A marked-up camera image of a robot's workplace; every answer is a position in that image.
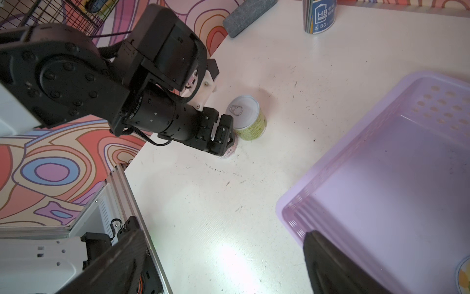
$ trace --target gray eraser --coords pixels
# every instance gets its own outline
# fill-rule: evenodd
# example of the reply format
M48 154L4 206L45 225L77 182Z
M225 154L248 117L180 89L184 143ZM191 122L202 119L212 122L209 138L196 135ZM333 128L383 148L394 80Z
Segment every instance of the gray eraser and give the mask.
M222 24L228 35L234 38L276 3L277 0L246 0Z

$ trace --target psychedelic pattern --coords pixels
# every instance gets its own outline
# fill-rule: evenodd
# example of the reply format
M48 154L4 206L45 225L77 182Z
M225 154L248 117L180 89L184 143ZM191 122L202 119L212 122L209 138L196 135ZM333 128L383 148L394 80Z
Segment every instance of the psychedelic pattern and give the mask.
M91 115L0 138L0 224L69 225L110 170L143 145L135 135L115 137Z

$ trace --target screw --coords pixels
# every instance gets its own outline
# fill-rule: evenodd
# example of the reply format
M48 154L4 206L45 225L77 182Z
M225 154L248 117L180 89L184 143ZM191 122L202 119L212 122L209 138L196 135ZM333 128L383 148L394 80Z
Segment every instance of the screw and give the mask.
M53 72L50 72L50 71L46 71L46 72L44 73L44 77L45 77L46 79L55 79L54 73L53 73Z
M86 73L86 74L85 74L85 79L87 79L88 81L92 82L92 81L94 81L94 75L91 74L91 73Z
M29 95L29 97L31 97L31 98L37 97L37 96L39 96L39 91L36 90L36 89L30 89L30 90L28 91L28 95Z
M61 96L59 91L51 91L50 95L51 95L52 98L55 98L55 99L60 98L60 96Z
M65 69L66 71L72 71L73 70L73 64L71 64L70 62L64 62L63 63L63 69Z
M21 54L21 57L23 58L24 61L28 61L28 62L34 61L36 59L36 56L34 56L34 54L31 51L24 51Z
M65 48L70 52L74 52L77 50L77 46L75 46L75 44L70 43L70 42L65 43Z

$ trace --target black cable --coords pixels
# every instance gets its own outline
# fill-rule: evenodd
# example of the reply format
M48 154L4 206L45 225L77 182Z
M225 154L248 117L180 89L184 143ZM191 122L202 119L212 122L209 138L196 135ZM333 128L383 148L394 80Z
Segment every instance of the black cable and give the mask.
M111 231L113 231L113 237L111 238L111 240L114 239L114 237L116 236L116 231L114 230L114 227L113 227L113 222L119 222L119 228L122 230L122 222L120 219L118 218L113 218L113 220L111 221Z
M102 37L112 37L112 36L117 36L117 35L124 35L124 34L129 34L131 33L132 31L127 31L127 32L114 32L114 33L111 33L111 34L104 34L104 35L92 35L92 36L89 36L90 38L102 38Z
M134 133L138 134L140 137L142 137L145 141L149 142L150 144L153 144L155 146L166 146L168 145L169 143L171 143L172 141L171 140L168 140L167 142L163 143L163 144L158 144L158 143L155 143L152 139L150 139L149 137L147 137L146 134L144 134L144 132L142 132L141 130L139 130L138 128L136 127L132 127L132 129L134 130Z

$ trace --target table surface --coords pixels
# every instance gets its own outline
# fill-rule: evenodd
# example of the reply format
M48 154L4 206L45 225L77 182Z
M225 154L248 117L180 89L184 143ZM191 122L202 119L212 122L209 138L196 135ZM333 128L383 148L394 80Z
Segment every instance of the table surface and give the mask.
M464 17L339 5L333 26L309 35L302 2L281 0L227 37L206 106L223 113L252 95L267 117L263 136L225 160L147 143L125 171L172 290L311 293L277 200L407 74L469 81L469 27Z

